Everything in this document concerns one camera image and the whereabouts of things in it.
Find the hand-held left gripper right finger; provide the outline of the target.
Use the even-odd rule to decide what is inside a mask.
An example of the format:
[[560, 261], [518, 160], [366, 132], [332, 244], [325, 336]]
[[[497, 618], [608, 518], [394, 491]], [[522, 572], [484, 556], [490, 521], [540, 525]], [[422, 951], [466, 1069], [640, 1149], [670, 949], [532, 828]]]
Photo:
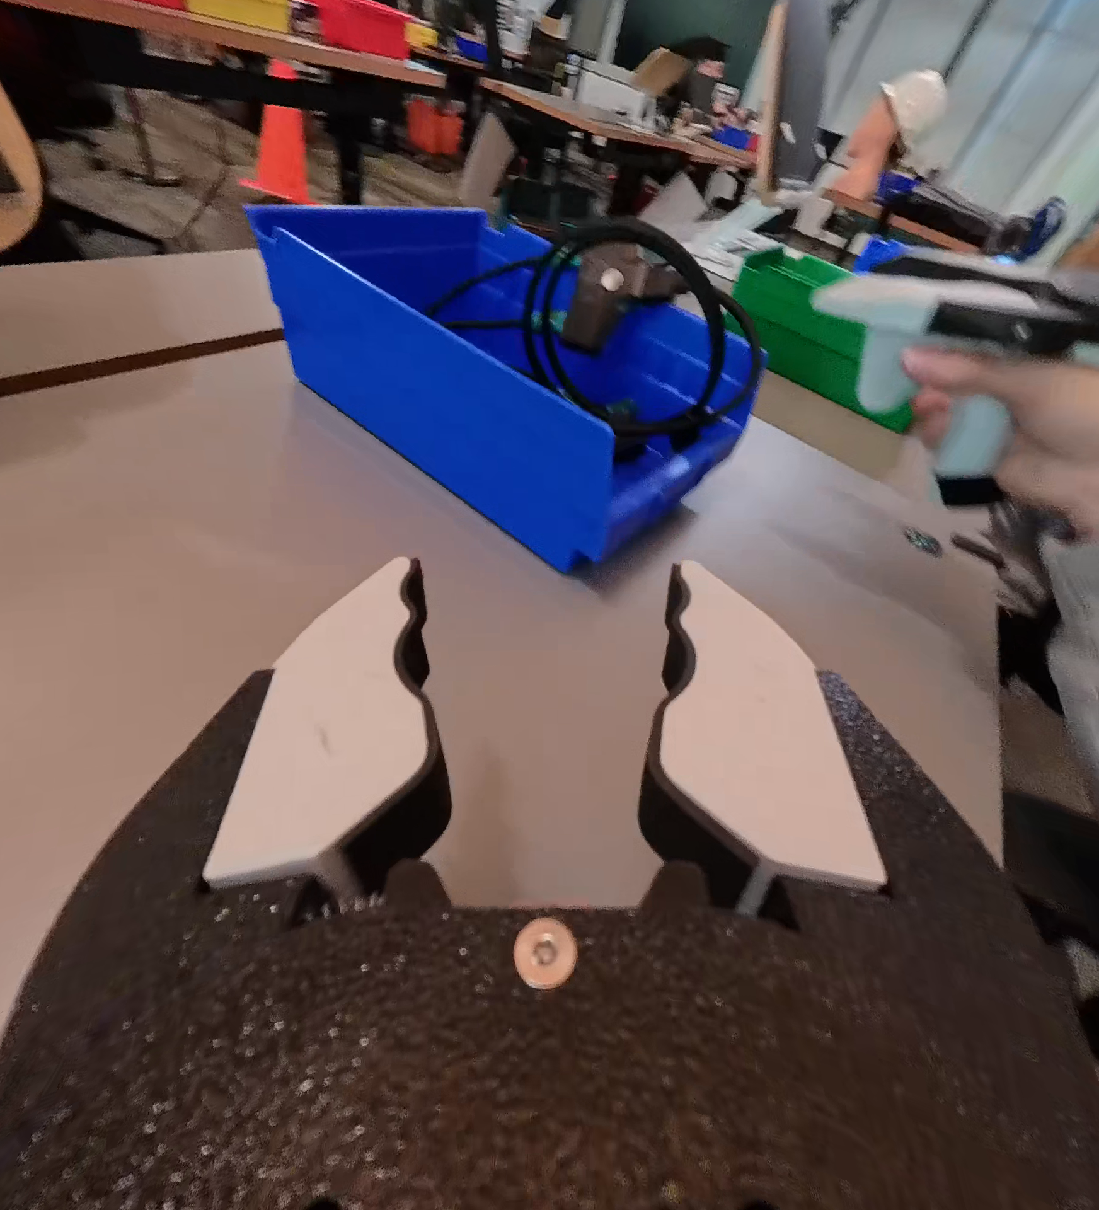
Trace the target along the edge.
[[640, 790], [650, 847], [696, 865], [709, 901], [739, 915], [784, 915], [785, 882], [889, 903], [813, 658], [692, 559], [673, 566], [665, 626]]

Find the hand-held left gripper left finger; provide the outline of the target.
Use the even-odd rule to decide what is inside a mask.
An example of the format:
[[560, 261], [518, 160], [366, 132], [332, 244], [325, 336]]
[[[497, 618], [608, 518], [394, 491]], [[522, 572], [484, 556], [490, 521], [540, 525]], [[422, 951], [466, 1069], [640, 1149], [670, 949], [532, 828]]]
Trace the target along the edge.
[[421, 563], [397, 556], [281, 653], [203, 869], [212, 889], [304, 877], [365, 898], [445, 832], [426, 618]]

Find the black hub box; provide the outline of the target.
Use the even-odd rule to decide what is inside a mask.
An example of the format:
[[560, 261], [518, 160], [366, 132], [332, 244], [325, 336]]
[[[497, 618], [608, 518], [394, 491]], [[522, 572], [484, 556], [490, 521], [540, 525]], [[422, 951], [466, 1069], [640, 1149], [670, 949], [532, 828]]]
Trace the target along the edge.
[[574, 293], [560, 327], [563, 342], [578, 351], [601, 354], [631, 307], [669, 303], [689, 289], [678, 269], [631, 241], [598, 244], [578, 260]]

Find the grey desk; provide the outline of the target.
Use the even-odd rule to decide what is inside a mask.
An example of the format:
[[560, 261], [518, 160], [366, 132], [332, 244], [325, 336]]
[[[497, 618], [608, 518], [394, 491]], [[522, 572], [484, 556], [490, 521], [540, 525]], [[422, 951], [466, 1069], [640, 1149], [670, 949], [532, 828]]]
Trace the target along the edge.
[[549, 566], [306, 389], [254, 250], [0, 266], [0, 1035], [79, 875], [244, 679], [421, 560], [464, 904], [633, 903], [673, 564], [842, 675], [1001, 855], [994, 574], [923, 447], [766, 373], [736, 451]]

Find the person's right hand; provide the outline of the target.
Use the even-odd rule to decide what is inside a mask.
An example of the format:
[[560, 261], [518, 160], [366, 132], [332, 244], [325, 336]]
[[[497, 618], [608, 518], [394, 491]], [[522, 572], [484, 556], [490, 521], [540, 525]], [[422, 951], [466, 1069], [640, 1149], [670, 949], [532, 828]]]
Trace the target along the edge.
[[954, 408], [987, 396], [1011, 415], [1012, 437], [996, 464], [1002, 489], [1060, 513], [1079, 540], [1099, 540], [1099, 368], [912, 346], [902, 366], [918, 385], [921, 440], [947, 437]]

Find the green bin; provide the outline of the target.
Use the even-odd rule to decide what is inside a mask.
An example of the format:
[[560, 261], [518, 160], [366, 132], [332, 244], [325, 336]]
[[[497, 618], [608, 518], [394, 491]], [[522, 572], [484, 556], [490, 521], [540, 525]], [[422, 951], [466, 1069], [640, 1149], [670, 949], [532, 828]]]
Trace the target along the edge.
[[909, 396], [883, 413], [860, 403], [865, 327], [815, 310], [817, 291], [853, 275], [837, 264], [773, 245], [745, 258], [734, 298], [754, 321], [773, 372], [880, 427], [904, 432], [913, 417]]

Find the cardboard box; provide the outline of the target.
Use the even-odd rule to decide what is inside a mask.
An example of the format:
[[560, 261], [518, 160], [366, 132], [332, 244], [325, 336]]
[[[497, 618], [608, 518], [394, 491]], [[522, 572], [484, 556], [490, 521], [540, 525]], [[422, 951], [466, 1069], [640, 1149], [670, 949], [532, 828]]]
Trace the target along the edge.
[[631, 85], [652, 97], [663, 97], [693, 69], [693, 59], [665, 46], [655, 48], [633, 69]]

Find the orange traffic cone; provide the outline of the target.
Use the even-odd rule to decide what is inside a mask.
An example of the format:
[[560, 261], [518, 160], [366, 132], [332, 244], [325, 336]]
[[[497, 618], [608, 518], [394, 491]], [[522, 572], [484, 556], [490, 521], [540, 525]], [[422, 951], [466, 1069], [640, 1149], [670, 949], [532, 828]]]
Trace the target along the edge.
[[261, 115], [255, 174], [240, 185], [284, 203], [314, 203], [309, 189], [303, 111], [266, 103]]

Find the orange crate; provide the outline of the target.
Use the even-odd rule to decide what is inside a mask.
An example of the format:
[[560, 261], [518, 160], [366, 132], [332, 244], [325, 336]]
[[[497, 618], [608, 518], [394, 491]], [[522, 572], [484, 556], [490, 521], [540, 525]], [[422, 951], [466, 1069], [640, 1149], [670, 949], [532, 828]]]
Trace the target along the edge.
[[465, 112], [456, 101], [407, 99], [407, 142], [416, 151], [441, 158], [461, 153]]

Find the row of office desks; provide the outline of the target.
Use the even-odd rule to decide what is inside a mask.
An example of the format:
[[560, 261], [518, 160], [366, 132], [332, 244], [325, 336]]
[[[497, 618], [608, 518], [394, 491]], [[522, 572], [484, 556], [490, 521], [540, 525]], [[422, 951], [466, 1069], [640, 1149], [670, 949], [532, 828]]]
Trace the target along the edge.
[[[11, 1], [5, 7], [37, 10], [74, 23], [78, 54], [88, 73], [102, 83], [175, 96], [259, 101], [327, 115], [340, 159], [340, 189], [346, 203], [363, 198], [361, 142], [368, 118], [390, 115], [404, 96], [445, 91], [446, 75], [409, 59], [341, 49], [316, 39], [226, 21], [176, 7], [117, 1]], [[194, 63], [143, 50], [141, 35], [179, 37], [204, 49], [240, 51], [265, 59], [325, 69], [330, 83], [288, 80], [265, 72]], [[688, 139], [621, 125], [577, 102], [532, 92], [506, 79], [483, 77], [479, 88], [492, 108], [520, 110], [554, 139], [575, 130], [603, 140], [618, 164], [612, 211], [623, 215], [647, 166], [673, 159], [747, 173], [756, 166], [754, 150], [737, 150], [713, 139]]]

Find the red storage bin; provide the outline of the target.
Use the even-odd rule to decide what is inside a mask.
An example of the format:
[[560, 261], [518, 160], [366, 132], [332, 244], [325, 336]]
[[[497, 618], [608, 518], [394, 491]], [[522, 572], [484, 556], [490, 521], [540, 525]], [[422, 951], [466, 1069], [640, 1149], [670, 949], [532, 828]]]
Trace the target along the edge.
[[321, 34], [335, 48], [395, 59], [409, 58], [407, 13], [379, 1], [317, 1]]

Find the yellow storage bin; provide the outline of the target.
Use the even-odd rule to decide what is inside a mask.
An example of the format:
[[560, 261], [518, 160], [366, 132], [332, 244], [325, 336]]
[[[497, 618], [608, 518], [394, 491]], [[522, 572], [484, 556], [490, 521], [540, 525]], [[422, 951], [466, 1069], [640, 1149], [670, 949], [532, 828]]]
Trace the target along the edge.
[[289, 2], [285, 0], [192, 0], [184, 1], [184, 4], [189, 12], [203, 17], [271, 32], [289, 32]]

